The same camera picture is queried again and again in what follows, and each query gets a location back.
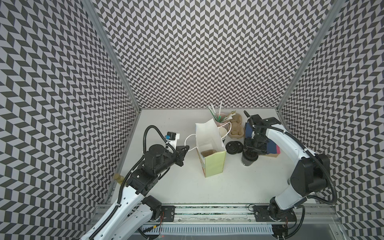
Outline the brown pulp cup carrier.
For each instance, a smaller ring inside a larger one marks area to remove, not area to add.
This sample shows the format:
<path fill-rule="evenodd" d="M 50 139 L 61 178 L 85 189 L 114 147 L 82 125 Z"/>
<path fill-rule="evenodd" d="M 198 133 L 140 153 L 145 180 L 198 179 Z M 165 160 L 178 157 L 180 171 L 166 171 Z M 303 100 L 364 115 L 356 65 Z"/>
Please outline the brown pulp cup carrier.
<path fill-rule="evenodd" d="M 212 154 L 215 154 L 216 152 L 217 152 L 216 150 L 207 150 L 207 151 L 201 152 L 201 155 L 203 156 L 203 158 L 206 158 Z"/>

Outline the illustrated green paper gift bag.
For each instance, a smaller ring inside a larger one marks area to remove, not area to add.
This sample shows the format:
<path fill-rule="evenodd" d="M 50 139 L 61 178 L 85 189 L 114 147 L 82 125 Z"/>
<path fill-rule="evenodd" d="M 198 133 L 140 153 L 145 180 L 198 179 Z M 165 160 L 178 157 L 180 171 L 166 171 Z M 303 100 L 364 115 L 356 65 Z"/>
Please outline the illustrated green paper gift bag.
<path fill-rule="evenodd" d="M 195 146 L 189 151 L 197 152 L 205 178 L 221 174 L 224 171 L 227 156 L 224 140 L 229 134 L 229 132 L 225 132 L 222 136 L 220 130 L 224 129 L 224 125 L 217 126 L 213 119 L 206 123 L 196 123 L 195 133 L 187 136 L 184 140 L 184 146 L 186 146 L 189 138 L 195 138 Z"/>

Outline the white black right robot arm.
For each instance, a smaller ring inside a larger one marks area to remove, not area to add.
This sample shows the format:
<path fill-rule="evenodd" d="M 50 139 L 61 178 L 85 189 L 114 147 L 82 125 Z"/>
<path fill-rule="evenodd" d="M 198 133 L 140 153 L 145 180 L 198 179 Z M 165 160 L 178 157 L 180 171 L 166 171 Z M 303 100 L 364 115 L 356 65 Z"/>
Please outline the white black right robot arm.
<path fill-rule="evenodd" d="M 251 134 L 244 139 L 243 165 L 250 166 L 260 156 L 267 155 L 268 144 L 275 143 L 284 150 L 295 167 L 288 179 L 288 187 L 271 198 L 267 207 L 272 221 L 283 220 L 308 199 L 327 205 L 336 204 L 338 194 L 331 179 L 330 159 L 327 155 L 308 149 L 276 118 L 262 119 L 259 115 L 250 115 L 248 112 L 244 114 L 247 117 L 245 132 Z"/>

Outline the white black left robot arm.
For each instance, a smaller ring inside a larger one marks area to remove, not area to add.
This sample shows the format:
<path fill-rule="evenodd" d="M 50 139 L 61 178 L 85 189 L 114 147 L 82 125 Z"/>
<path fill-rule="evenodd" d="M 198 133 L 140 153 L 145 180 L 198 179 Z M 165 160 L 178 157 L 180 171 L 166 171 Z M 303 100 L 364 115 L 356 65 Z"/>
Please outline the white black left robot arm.
<path fill-rule="evenodd" d="M 171 166 L 183 166 L 189 149 L 189 146 L 177 146 L 170 153 L 162 145 L 151 146 L 124 178 L 117 200 L 81 238 L 127 240 L 142 225 L 157 221 L 162 204 L 148 193 Z"/>

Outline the dark blue napkin stack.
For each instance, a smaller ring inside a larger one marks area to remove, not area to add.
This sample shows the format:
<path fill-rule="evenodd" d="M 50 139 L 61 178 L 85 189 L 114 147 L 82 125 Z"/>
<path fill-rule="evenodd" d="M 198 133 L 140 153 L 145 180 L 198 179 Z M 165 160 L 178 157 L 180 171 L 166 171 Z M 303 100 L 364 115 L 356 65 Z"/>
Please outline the dark blue napkin stack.
<path fill-rule="evenodd" d="M 276 143 L 267 137 L 266 128 L 256 128 L 254 131 L 249 123 L 245 125 L 243 152 L 255 152 L 259 156 L 276 154 Z"/>

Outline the brown cardboard box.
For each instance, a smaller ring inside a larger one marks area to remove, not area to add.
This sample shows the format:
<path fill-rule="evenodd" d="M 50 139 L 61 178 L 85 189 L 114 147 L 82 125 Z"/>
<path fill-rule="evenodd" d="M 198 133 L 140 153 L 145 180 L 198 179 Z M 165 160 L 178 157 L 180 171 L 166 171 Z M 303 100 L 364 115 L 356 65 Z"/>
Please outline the brown cardboard box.
<path fill-rule="evenodd" d="M 268 158 L 277 158 L 280 154 L 267 154 L 267 155 L 264 155 L 264 157 L 268 157 Z"/>

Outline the stack of brown cup carriers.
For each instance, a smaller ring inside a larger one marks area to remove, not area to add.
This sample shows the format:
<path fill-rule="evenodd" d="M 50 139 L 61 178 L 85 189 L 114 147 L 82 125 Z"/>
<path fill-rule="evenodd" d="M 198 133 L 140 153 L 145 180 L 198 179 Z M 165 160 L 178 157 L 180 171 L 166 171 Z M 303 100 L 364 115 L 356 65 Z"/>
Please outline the stack of brown cup carriers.
<path fill-rule="evenodd" d="M 229 120 L 231 123 L 231 130 L 229 131 L 229 136 L 232 139 L 241 139 L 245 135 L 245 130 L 243 127 L 243 118 L 240 114 L 236 113 Z"/>

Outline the stack of black cup lids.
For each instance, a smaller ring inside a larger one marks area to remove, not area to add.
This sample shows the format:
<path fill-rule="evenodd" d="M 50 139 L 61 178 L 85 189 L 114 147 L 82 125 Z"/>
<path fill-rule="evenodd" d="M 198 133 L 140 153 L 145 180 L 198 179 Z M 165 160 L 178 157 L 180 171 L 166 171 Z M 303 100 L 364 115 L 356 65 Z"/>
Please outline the stack of black cup lids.
<path fill-rule="evenodd" d="M 230 155 L 241 154 L 244 150 L 244 145 L 239 141 L 231 141 L 226 144 L 226 151 Z"/>

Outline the stack of black paper cups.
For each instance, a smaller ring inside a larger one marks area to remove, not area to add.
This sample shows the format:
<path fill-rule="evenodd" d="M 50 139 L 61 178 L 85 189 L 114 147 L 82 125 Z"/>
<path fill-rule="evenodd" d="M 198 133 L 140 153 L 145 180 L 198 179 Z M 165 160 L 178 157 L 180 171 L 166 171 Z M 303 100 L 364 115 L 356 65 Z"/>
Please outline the stack of black paper cups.
<path fill-rule="evenodd" d="M 227 138 L 229 132 L 228 132 L 226 127 L 218 127 L 218 130 L 219 130 L 219 133 L 221 136 L 221 140 L 224 142 L 225 139 Z"/>

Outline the pink metal bucket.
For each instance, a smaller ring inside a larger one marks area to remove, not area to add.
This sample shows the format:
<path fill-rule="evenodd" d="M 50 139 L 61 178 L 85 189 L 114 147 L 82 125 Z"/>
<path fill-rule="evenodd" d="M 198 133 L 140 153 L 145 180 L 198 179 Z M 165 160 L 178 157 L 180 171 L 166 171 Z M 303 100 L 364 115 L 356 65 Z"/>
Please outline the pink metal bucket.
<path fill-rule="evenodd" d="M 223 126 L 227 122 L 226 120 L 227 115 L 228 114 L 225 114 L 225 113 L 215 114 L 213 117 L 215 124 L 218 127 Z"/>

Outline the yellow liquid bottle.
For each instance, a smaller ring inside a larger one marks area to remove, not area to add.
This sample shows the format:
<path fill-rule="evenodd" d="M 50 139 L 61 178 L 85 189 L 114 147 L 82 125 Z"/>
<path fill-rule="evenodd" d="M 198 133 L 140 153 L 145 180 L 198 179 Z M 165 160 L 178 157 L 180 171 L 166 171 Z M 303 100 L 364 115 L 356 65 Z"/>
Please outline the yellow liquid bottle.
<path fill-rule="evenodd" d="M 122 176 L 122 175 L 120 175 L 120 174 L 118 174 L 118 173 L 115 173 L 115 174 L 113 175 L 113 179 L 114 179 L 119 185 L 122 185 L 123 182 L 124 182 L 125 177 Z"/>

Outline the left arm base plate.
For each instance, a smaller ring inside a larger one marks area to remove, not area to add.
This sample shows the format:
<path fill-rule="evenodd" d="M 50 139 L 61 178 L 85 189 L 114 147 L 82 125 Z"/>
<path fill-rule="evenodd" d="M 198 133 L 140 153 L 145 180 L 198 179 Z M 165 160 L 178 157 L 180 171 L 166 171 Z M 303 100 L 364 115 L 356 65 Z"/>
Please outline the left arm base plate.
<path fill-rule="evenodd" d="M 152 222 L 173 222 L 175 218 L 176 206 L 166 205 L 157 207 L 153 211 L 153 216 L 151 218 Z"/>

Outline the aluminium front rail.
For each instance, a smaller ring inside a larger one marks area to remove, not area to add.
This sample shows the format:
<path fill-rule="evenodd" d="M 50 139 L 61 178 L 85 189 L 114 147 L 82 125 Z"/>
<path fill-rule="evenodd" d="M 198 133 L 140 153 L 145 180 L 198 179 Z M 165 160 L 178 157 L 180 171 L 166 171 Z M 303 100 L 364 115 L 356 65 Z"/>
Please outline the aluminium front rail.
<path fill-rule="evenodd" d="M 176 206 L 173 222 L 167 224 L 266 224 L 257 222 L 253 206 L 264 204 L 165 204 Z M 341 220 L 330 205 L 305 203 L 305 224 L 339 224 Z M 297 222 L 302 216 L 301 209 L 293 209 Z M 283 224 L 286 222 L 269 222 Z"/>

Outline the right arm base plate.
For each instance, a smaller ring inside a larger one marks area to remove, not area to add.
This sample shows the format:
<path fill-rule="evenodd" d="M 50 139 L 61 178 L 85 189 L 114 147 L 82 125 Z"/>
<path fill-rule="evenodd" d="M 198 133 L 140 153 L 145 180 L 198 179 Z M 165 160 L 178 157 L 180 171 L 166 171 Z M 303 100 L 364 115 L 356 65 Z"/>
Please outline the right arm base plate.
<path fill-rule="evenodd" d="M 275 205 L 253 206 L 253 213 L 257 222 L 295 222 L 297 217 L 293 209 L 280 210 Z"/>

